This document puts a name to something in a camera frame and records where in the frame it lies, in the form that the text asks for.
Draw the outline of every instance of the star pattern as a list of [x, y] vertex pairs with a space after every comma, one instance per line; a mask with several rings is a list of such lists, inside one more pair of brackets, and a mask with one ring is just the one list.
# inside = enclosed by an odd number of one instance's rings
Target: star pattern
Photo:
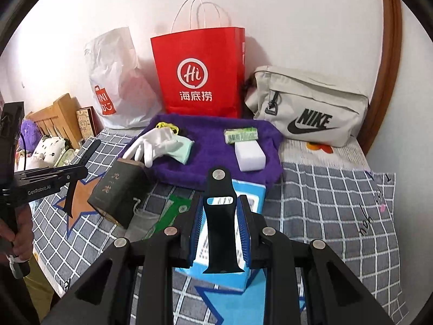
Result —
[[216, 325], [262, 325], [265, 315], [266, 278], [263, 270], [253, 271], [245, 291], [195, 287]]
[[323, 150], [326, 154], [333, 154], [334, 150], [332, 150], [332, 147], [326, 144], [317, 144], [317, 143], [311, 143], [308, 142], [307, 143], [307, 148], [309, 148], [309, 150]]
[[[71, 231], [81, 216], [97, 214], [92, 206], [87, 203], [92, 194], [93, 189], [98, 184], [102, 176], [98, 176], [88, 182], [79, 180], [75, 187], [74, 198], [72, 200], [72, 217], [66, 215], [66, 236], [69, 237]], [[55, 207], [62, 210], [64, 208], [64, 202], [66, 195], [55, 203]]]

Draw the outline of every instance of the white wall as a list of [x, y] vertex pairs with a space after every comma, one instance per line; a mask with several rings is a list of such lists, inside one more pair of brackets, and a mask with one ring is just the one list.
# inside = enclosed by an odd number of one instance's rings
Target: white wall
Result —
[[433, 43], [403, 4], [403, 49], [385, 120], [367, 155], [376, 172], [397, 172], [395, 227], [409, 324], [433, 290]]
[[[367, 93], [382, 48], [382, 0], [213, 0], [246, 28], [246, 68], [275, 64], [347, 77]], [[40, 0], [14, 34], [2, 59], [11, 87], [6, 100], [36, 111], [69, 92], [92, 105], [84, 63], [87, 41], [128, 25], [151, 85], [159, 88], [150, 38], [168, 33], [183, 0]], [[208, 24], [217, 26], [209, 5]], [[188, 13], [177, 30], [188, 26]]]
[[5, 57], [0, 57], [0, 92], [5, 101], [10, 101], [12, 99]]

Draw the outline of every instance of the metal screw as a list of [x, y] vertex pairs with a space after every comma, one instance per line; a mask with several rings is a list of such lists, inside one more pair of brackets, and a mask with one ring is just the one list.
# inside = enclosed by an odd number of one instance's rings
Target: metal screw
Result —
[[275, 229], [272, 227], [265, 227], [262, 232], [265, 236], [273, 236], [275, 234]]
[[178, 229], [176, 227], [167, 227], [164, 230], [164, 233], [166, 236], [174, 236], [178, 232]]
[[118, 238], [114, 241], [114, 246], [116, 248], [122, 248], [125, 247], [126, 243], [127, 243], [126, 238]]
[[325, 249], [326, 243], [323, 242], [322, 240], [314, 240], [313, 247], [316, 249]]
[[186, 205], [181, 205], [181, 206], [179, 207], [179, 212], [180, 212], [180, 213], [184, 213], [184, 212], [186, 212], [186, 211], [188, 211], [188, 207], [187, 207]]
[[214, 179], [216, 179], [216, 180], [222, 180], [224, 177], [226, 176], [226, 173], [223, 171], [223, 170], [215, 170], [213, 173], [212, 173], [212, 177], [214, 178]]

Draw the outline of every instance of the beige waist bag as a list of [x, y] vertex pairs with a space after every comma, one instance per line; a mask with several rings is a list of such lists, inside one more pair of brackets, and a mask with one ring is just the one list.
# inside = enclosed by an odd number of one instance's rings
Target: beige waist bag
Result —
[[274, 66], [254, 75], [257, 89], [245, 103], [254, 119], [271, 122], [285, 137], [341, 147], [359, 131], [369, 100], [349, 82]]

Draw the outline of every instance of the blue star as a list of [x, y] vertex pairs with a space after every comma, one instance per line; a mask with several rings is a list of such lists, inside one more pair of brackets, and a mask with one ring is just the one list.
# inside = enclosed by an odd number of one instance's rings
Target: blue star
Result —
[[[245, 291], [215, 290], [195, 287], [204, 303], [216, 317], [216, 325], [263, 325], [265, 315], [266, 277], [263, 270], [254, 270]], [[299, 297], [299, 309], [305, 298]]]

